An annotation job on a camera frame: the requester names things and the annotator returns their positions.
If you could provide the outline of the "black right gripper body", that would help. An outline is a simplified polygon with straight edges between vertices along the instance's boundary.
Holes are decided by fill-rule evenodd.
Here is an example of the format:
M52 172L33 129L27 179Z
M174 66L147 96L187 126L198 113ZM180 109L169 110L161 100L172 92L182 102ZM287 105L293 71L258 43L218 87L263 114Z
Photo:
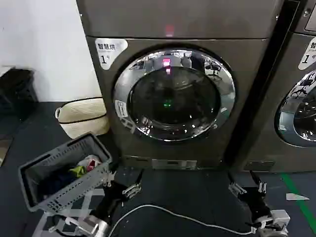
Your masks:
M242 195L242 201L245 202L250 209L251 219L258 219L270 215L271 210L265 203L265 195L265 193L261 193L257 189L246 189L246 193Z

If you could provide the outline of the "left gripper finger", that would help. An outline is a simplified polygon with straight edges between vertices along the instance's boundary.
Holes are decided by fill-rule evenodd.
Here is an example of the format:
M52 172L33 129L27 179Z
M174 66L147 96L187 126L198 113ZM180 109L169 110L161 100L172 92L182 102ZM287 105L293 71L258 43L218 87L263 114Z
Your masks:
M115 179L115 175L117 172L117 169L119 167L119 163L118 162L112 162L110 163L109 167L107 168L106 172L105 172L105 176L103 178L103 187L111 187L112 182Z
M125 198L133 198L135 195L137 195L141 191L142 189L141 181L142 181L143 173L144 173L144 169L140 171L135 183L122 191L122 194Z

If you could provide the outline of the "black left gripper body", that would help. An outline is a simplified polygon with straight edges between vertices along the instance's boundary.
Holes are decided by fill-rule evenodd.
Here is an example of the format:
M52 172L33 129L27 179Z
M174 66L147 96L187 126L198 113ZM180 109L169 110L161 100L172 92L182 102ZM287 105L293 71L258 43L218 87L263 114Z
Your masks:
M116 181L111 182L111 186L103 186L104 197L99 205L94 209L94 216L105 222L110 222L119 203L124 201L124 185Z

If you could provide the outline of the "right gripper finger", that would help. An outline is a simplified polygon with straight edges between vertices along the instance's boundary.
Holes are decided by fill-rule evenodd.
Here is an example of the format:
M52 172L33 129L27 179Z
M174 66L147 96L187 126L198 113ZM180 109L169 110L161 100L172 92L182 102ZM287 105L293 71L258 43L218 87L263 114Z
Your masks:
M262 194L266 194L267 183L262 182L260 177L258 175L256 175L252 170L249 173L250 173L253 181L255 182L255 184L258 186L258 192L260 192Z
M234 196L243 195L247 193L247 191L234 180L232 174L229 171L227 172L227 175L230 182L228 189Z

